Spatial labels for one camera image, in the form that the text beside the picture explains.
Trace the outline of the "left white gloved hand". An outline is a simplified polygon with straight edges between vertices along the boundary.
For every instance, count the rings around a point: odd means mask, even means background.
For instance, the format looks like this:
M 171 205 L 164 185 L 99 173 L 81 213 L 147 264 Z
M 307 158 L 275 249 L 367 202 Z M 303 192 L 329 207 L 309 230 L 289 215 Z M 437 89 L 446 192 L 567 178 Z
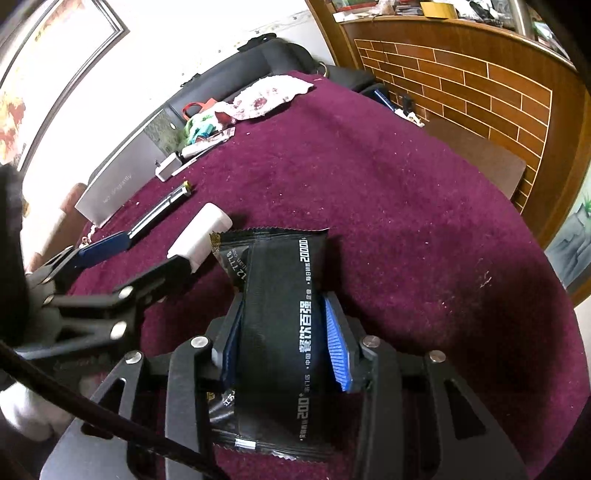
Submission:
M 18 382 L 1 392 L 1 414 L 13 431 L 35 442 L 60 437 L 73 420 L 70 413 Z

